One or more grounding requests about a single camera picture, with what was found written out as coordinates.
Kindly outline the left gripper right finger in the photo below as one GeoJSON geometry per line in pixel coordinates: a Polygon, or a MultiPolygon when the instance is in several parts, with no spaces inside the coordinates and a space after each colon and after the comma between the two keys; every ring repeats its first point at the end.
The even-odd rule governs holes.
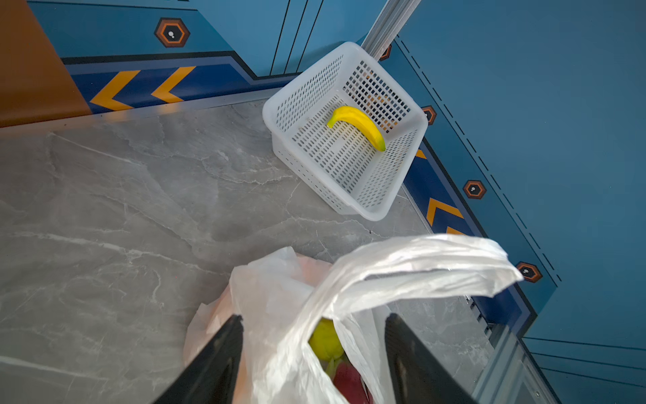
{"type": "Polygon", "coordinates": [[[385,321],[385,349],[395,403],[476,404],[395,313],[385,321]]]}

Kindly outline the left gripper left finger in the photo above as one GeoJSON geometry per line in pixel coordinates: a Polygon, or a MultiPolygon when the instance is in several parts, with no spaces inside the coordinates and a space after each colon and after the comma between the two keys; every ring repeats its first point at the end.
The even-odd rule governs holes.
{"type": "Polygon", "coordinates": [[[233,315],[155,404],[231,404],[242,347],[242,317],[233,315]]]}

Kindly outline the green pear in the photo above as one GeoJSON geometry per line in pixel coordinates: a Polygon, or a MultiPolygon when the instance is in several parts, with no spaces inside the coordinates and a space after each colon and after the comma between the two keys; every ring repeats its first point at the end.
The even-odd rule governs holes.
{"type": "Polygon", "coordinates": [[[345,354],[341,341],[336,334],[334,322],[330,319],[321,318],[309,339],[309,345],[316,357],[321,361],[336,361],[345,354]]]}

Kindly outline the white plastic bag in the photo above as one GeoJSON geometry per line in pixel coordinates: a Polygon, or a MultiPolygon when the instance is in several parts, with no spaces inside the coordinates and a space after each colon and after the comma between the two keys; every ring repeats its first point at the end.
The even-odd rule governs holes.
{"type": "Polygon", "coordinates": [[[522,276],[490,239],[451,234],[395,237],[330,264],[292,247],[235,267],[220,297],[201,305],[185,339],[191,363],[230,316],[242,317],[237,403],[342,403],[309,340],[331,320],[375,402],[395,400],[385,348],[389,304],[492,297],[522,276]]]}

